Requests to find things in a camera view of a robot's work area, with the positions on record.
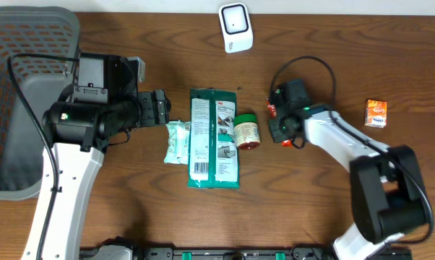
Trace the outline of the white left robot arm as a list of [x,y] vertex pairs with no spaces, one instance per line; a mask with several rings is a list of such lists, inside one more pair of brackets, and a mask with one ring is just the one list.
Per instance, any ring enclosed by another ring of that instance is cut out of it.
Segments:
[[140,92],[139,57],[81,53],[71,82],[36,125],[43,140],[43,173],[24,259],[135,259],[131,246],[109,243],[81,253],[92,186],[110,141],[165,125],[171,103],[162,90]]

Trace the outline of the small orange box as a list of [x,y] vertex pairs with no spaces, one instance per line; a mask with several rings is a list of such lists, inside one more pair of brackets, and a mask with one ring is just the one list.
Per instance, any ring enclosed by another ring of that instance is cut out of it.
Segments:
[[384,128],[387,125],[387,103],[384,101],[366,101],[365,126]]

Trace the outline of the white green packet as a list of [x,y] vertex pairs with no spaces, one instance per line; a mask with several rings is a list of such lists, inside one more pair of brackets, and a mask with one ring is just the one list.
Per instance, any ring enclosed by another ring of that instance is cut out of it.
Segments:
[[190,90],[188,187],[240,187],[238,149],[234,134],[236,109],[234,92]]

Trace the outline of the green lid spice jar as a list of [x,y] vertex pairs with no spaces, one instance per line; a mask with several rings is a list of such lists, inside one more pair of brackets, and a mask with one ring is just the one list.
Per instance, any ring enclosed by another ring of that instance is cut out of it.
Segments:
[[252,150],[260,145],[259,127],[255,114],[241,114],[234,118],[236,146],[240,150]]

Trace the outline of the teal packet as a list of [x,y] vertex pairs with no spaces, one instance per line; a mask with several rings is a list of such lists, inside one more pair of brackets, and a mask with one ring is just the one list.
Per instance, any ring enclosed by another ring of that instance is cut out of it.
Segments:
[[189,138],[190,122],[171,121],[166,124],[168,130],[168,148],[164,163],[182,164],[189,163]]

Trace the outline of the small red sachet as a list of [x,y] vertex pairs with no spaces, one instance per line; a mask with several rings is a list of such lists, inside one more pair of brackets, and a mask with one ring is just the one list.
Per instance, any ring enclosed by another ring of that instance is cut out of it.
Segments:
[[[270,103],[269,98],[267,98],[267,109],[268,109],[269,112],[270,112],[270,118],[271,118],[271,119],[277,117],[276,108],[275,108],[274,105],[272,105],[272,104]],[[287,139],[287,140],[282,141],[282,142],[281,142],[281,145],[282,145],[283,147],[292,147],[292,146],[293,146],[292,143],[291,143],[291,140],[290,140],[290,139]]]

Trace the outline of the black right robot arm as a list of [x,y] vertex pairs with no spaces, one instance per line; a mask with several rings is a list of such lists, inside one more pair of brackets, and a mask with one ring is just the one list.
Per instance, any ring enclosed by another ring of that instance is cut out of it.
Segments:
[[270,88],[273,142],[301,139],[322,148],[350,174],[354,223],[329,248],[302,248],[293,258],[390,258],[388,248],[423,225],[434,229],[434,213],[414,151],[368,138],[325,104],[315,104],[302,80]]

